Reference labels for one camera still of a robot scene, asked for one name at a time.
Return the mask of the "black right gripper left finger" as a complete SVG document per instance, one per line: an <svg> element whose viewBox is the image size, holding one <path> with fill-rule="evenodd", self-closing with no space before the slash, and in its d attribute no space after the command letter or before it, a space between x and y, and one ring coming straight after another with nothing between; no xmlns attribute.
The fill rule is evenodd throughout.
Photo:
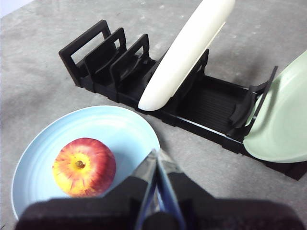
<svg viewBox="0 0 307 230"><path fill-rule="evenodd" d="M157 151L152 150L137 168L104 197L104 230L140 230L154 193Z"/></svg>

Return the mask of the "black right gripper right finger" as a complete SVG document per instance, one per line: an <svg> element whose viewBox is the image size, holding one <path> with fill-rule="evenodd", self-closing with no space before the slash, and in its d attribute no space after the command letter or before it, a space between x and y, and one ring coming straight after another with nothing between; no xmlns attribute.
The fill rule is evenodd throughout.
<svg viewBox="0 0 307 230"><path fill-rule="evenodd" d="M214 196L190 179L176 161L162 149L157 152L157 169L162 210L178 221L180 230L196 229L193 203L199 198L214 200Z"/></svg>

